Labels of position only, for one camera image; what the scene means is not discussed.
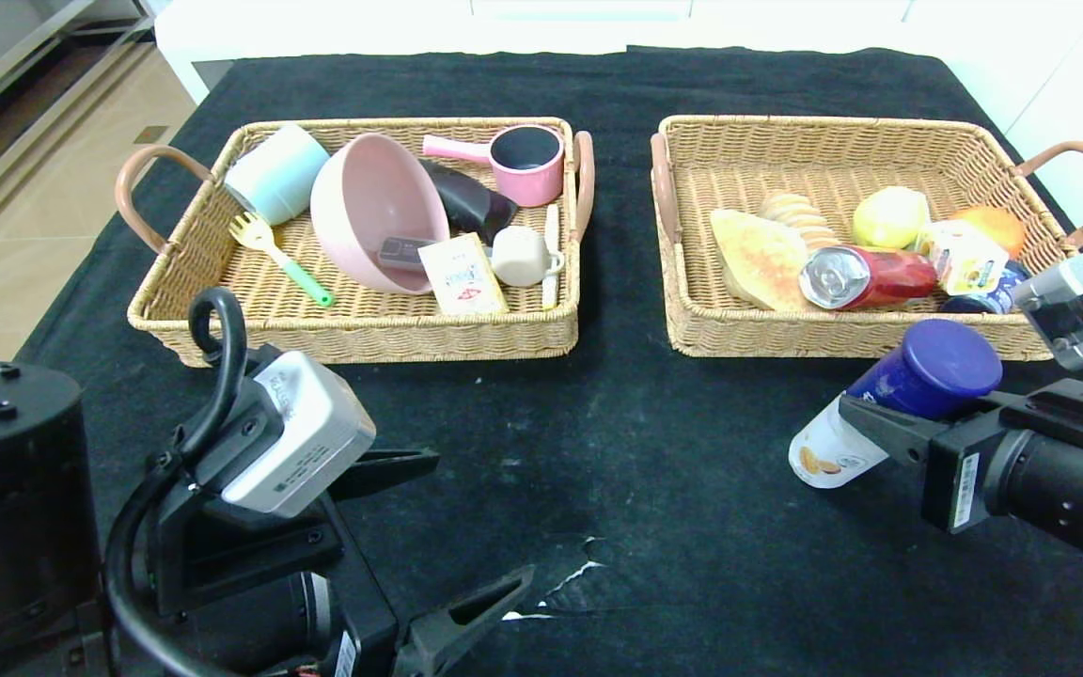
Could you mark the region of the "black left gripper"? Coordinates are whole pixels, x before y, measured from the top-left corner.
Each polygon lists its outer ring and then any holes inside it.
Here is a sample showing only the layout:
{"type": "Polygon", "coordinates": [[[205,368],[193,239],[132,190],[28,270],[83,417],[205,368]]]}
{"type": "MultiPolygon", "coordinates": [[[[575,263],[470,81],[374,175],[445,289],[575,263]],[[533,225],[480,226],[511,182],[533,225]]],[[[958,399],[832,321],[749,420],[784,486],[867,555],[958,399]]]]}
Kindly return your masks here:
{"type": "MultiPolygon", "coordinates": [[[[348,528],[340,502],[374,496],[438,470],[435,450],[367,450],[327,496],[290,519],[262,517],[262,562],[279,578],[259,591],[255,664],[266,673],[313,658],[322,676],[384,676],[399,622],[348,528]]],[[[394,676],[444,676],[529,593],[536,567],[517,567],[405,626],[394,676]]]]}

